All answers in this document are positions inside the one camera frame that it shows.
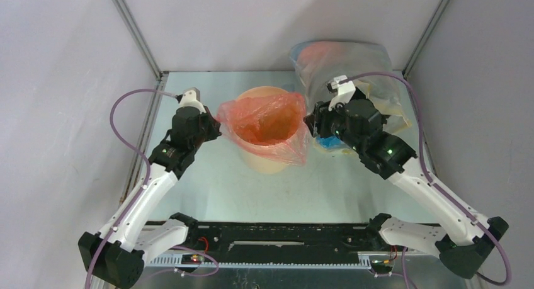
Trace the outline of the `red plastic trash bag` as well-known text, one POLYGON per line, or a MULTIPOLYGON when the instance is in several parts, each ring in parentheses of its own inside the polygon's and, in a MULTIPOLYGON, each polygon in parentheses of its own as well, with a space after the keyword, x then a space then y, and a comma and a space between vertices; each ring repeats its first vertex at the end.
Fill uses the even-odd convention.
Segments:
POLYGON ((302 166, 309 134, 306 112, 301 94, 281 93, 222 103, 216 119, 223 135, 248 154, 302 166))

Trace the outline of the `large translucent storage bag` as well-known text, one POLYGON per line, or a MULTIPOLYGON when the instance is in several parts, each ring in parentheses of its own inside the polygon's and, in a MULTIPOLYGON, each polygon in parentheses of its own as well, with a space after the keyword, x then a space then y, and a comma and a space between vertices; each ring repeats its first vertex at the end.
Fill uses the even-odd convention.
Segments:
MULTIPOLYGON (((303 86, 307 112, 311 113, 319 101, 330 102, 333 95, 326 84, 339 76, 353 77, 368 72, 393 72, 390 57, 384 46, 363 42, 316 41, 294 46, 290 59, 303 86)), ((355 86, 375 107, 387 115, 383 129, 391 134, 412 127, 401 105, 397 79, 387 76, 365 76, 355 86)))

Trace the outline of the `beige plastic trash bin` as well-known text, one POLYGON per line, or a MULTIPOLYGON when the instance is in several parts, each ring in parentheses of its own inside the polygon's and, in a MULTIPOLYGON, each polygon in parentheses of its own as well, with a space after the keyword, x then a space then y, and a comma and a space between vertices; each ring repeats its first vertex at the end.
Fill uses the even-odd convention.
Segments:
POLYGON ((252 88, 236 99, 230 129, 249 167, 274 174, 302 161, 298 131, 303 105, 301 96, 272 86, 252 88))

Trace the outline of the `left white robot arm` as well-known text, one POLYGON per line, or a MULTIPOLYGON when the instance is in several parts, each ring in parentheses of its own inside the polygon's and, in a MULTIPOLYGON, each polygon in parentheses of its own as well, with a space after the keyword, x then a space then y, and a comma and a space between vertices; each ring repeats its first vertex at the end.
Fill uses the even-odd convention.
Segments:
POLYGON ((177 245, 191 249, 198 244, 199 232, 175 218, 146 234, 142 229, 194 162, 200 146, 220 136, 219 128, 220 123, 206 106, 176 110, 171 128, 148 158, 146 176, 97 233, 85 232, 80 237, 78 247, 88 273, 86 288, 94 276, 118 288, 131 288, 146 265, 164 251, 177 245))

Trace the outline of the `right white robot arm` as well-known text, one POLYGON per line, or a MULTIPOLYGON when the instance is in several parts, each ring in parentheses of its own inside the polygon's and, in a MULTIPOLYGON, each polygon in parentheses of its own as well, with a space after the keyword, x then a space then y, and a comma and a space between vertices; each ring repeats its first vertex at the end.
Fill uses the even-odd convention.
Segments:
POLYGON ((429 226, 380 213, 367 226, 366 241, 372 249, 403 246, 438 258, 459 277, 477 275, 508 223, 477 212, 423 168, 411 146, 383 130, 386 117, 370 100, 352 99, 333 107, 320 101, 304 122, 313 137, 344 142, 368 170, 406 192, 438 221, 429 226))

